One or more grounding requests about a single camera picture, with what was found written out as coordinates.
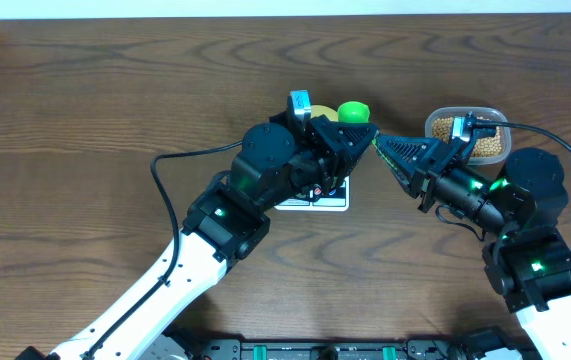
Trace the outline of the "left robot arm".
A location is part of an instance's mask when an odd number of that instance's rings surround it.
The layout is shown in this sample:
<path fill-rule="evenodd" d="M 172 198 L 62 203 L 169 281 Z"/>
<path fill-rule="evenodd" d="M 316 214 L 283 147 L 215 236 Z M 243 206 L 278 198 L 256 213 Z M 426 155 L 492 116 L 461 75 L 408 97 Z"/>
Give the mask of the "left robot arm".
<path fill-rule="evenodd" d="M 378 128 L 298 121 L 281 113 L 250 128 L 228 171 L 218 173 L 173 221 L 158 260 L 98 319 L 49 352 L 33 346 L 22 359 L 139 359 L 172 321 L 215 286 L 267 235 L 267 210 L 297 195 L 337 189 Z"/>

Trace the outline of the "green plastic measuring scoop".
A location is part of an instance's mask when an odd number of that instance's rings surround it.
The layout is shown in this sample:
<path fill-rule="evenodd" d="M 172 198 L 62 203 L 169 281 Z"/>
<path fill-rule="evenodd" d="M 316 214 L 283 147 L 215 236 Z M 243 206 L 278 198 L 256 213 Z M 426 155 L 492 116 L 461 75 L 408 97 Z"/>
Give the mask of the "green plastic measuring scoop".
<path fill-rule="evenodd" d="M 354 168 L 370 146 L 378 147 L 379 128 L 369 121 L 369 107 L 358 101 L 348 101 L 338 108 L 338 135 L 347 152 L 346 163 Z"/>

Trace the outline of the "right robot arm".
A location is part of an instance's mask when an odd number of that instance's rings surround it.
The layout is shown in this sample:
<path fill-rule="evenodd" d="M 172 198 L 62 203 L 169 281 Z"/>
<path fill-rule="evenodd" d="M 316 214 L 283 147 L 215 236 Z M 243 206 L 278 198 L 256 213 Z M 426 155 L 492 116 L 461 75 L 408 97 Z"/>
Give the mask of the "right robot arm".
<path fill-rule="evenodd" d="M 438 138 L 379 135 L 373 145 L 422 212 L 447 210 L 483 249 L 485 274 L 543 359 L 571 359 L 571 250 L 558 218 L 568 204 L 557 156 L 522 148 L 489 180 L 468 162 L 480 138 L 500 123 L 466 120 L 461 135 Z"/>

